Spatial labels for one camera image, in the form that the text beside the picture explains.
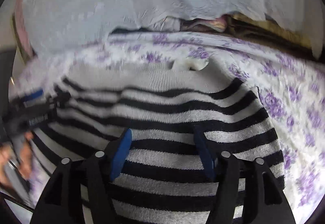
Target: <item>pink fabric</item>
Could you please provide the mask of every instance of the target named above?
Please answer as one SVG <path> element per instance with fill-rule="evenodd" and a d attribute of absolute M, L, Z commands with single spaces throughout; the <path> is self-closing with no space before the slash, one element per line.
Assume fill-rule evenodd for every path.
<path fill-rule="evenodd" d="M 33 49 L 31 47 L 28 34 L 25 30 L 25 25 L 24 25 L 24 16 L 22 12 L 22 0 L 16 0 L 15 22 L 16 22 L 17 35 L 20 43 L 22 44 L 22 48 L 30 57 L 33 57 Z"/>

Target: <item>metal screw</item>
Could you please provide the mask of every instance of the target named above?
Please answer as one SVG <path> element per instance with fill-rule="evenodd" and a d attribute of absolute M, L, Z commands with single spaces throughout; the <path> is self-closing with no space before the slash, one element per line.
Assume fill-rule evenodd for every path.
<path fill-rule="evenodd" d="M 258 164 L 264 164 L 264 160 L 262 158 L 256 158 L 255 160 Z"/>
<path fill-rule="evenodd" d="M 228 151 L 223 151 L 223 152 L 221 153 L 221 156 L 222 156 L 222 157 L 225 157 L 225 158 L 229 158 L 229 157 L 230 157 L 230 152 L 228 152 Z"/>
<path fill-rule="evenodd" d="M 103 157 L 104 155 L 105 155 L 105 153 L 103 151 L 101 151 L 101 150 L 95 153 L 95 156 L 97 158 Z"/>
<path fill-rule="evenodd" d="M 70 159 L 69 158 L 63 158 L 62 160 L 61 160 L 61 163 L 62 164 L 68 164 L 70 162 Z"/>

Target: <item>knit fabric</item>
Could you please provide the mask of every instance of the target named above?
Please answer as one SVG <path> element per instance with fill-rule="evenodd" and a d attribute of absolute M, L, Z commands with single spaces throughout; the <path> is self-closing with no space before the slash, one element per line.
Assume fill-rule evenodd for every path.
<path fill-rule="evenodd" d="M 277 134 L 258 98 L 210 59 L 200 71 L 174 65 L 75 65 L 55 91 L 71 100 L 55 123 L 34 132 L 35 156 L 50 175 L 63 157 L 87 158 L 131 128 L 133 142 L 109 195 L 121 223 L 205 223 L 218 183 L 205 177 L 193 125 L 223 150 L 246 160 L 263 157 L 284 187 Z M 84 205 L 87 189 L 81 186 Z M 234 223 L 243 212 L 240 179 Z M 85 218 L 91 220 L 84 208 Z"/>

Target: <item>human hand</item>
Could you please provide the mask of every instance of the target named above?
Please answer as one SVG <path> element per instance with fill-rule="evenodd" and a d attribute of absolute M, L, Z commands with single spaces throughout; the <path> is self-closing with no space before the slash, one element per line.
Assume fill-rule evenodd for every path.
<path fill-rule="evenodd" d="M 18 171 L 25 180 L 28 180 L 31 174 L 31 158 L 33 155 L 28 141 L 33 138 L 33 134 L 27 132 L 24 136 L 26 140 L 23 143 L 23 147 L 19 154 L 21 162 Z M 4 166 L 10 160 L 12 155 L 13 151 L 9 145 L 4 145 L 0 148 L 0 184 L 5 188 L 12 188 L 12 185 L 4 171 Z"/>

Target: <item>floral bedsheet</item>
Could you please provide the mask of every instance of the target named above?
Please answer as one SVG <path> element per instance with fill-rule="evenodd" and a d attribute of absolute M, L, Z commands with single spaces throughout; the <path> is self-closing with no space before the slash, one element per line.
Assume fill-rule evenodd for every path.
<path fill-rule="evenodd" d="M 78 61 L 110 68 L 124 62 L 190 60 L 206 64 L 218 55 L 220 67 L 258 86 L 260 99 L 272 117 L 284 154 L 285 195 L 297 224 L 303 224 L 325 194 L 325 67 L 296 59 L 266 46 L 202 33 L 132 33 L 111 35 L 102 43 L 89 44 L 48 59 L 32 61 L 11 94 L 53 83 Z M 37 201 L 47 181 L 35 166 L 33 198 Z"/>

